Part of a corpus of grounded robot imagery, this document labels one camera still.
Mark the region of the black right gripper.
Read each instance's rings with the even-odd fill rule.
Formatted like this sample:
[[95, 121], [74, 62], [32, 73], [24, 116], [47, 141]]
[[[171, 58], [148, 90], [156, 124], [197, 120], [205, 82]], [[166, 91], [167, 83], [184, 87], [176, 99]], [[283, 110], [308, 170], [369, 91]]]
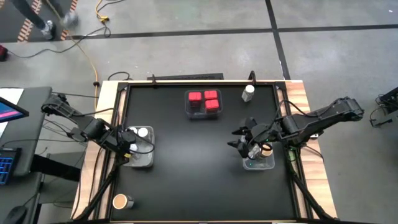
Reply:
[[240, 127], [231, 133], [241, 139], [227, 142], [227, 145], [236, 148], [242, 157], [269, 157], [273, 153], [272, 143], [278, 141], [281, 132], [282, 128], [275, 122], [258, 123], [249, 117], [243, 119]]

